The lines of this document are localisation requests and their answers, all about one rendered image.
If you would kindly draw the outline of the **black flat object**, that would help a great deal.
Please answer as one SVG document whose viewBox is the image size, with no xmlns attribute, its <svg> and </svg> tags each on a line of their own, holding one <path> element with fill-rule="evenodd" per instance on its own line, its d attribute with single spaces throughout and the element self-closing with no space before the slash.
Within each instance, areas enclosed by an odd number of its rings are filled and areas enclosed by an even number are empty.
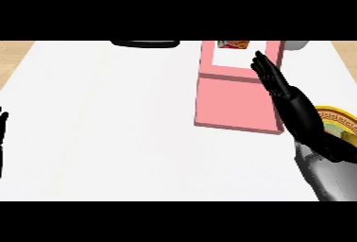
<svg viewBox="0 0 357 242">
<path fill-rule="evenodd" d="M 175 48 L 181 41 L 111 41 L 114 45 L 136 48 Z"/>
</svg>

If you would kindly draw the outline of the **red and yellow packet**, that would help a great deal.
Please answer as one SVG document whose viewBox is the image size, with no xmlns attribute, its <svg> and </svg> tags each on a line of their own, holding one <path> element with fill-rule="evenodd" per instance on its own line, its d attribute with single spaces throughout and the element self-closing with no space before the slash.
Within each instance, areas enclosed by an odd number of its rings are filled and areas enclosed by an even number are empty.
<svg viewBox="0 0 357 242">
<path fill-rule="evenodd" d="M 219 41 L 219 48 L 247 49 L 250 41 Z"/>
</svg>

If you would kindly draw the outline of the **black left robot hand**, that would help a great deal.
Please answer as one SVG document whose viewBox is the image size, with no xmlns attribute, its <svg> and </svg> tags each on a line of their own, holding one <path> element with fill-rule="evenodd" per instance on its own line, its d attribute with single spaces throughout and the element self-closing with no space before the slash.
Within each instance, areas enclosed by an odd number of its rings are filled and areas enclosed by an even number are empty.
<svg viewBox="0 0 357 242">
<path fill-rule="evenodd" d="M 4 141 L 7 134 L 7 123 L 9 119 L 9 113 L 4 111 L 0 107 L 0 179 L 4 177 Z"/>
</svg>

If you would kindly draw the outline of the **yellow patterned plate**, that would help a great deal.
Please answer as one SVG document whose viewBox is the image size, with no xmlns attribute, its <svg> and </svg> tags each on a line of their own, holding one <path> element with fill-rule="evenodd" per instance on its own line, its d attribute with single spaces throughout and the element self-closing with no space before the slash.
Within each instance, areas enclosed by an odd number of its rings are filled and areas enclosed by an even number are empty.
<svg viewBox="0 0 357 242">
<path fill-rule="evenodd" d="M 357 117 L 331 106 L 316 106 L 325 131 L 357 147 Z"/>
</svg>

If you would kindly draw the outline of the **pink cardboard box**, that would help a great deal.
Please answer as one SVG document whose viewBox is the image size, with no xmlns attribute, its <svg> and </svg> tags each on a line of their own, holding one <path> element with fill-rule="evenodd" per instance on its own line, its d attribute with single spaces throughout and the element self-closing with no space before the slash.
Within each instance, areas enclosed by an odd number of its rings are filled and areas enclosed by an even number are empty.
<svg viewBox="0 0 357 242">
<path fill-rule="evenodd" d="M 247 49 L 219 48 L 217 41 L 203 42 L 194 117 L 198 127 L 269 134 L 285 131 L 269 92 L 250 67 L 257 50 L 276 66 L 282 65 L 284 41 L 251 41 Z"/>
</svg>

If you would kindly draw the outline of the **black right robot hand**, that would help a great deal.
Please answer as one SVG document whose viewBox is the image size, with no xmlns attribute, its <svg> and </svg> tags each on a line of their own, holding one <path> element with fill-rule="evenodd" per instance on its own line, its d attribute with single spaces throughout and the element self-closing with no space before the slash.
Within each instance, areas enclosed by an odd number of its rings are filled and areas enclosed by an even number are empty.
<svg viewBox="0 0 357 242">
<path fill-rule="evenodd" d="M 357 147 L 325 131 L 319 111 L 307 95 L 290 84 L 279 68 L 260 51 L 256 52 L 251 68 L 265 84 L 296 141 L 331 162 L 357 164 Z"/>
</svg>

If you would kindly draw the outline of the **grey round object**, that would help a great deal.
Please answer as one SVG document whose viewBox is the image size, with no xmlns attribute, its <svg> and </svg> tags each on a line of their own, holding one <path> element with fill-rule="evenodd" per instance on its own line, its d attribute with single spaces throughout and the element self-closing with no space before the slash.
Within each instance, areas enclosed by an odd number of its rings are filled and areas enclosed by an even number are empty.
<svg viewBox="0 0 357 242">
<path fill-rule="evenodd" d="M 307 41 L 287 41 L 285 49 L 291 51 L 300 50 L 307 45 L 307 43 Z"/>
</svg>

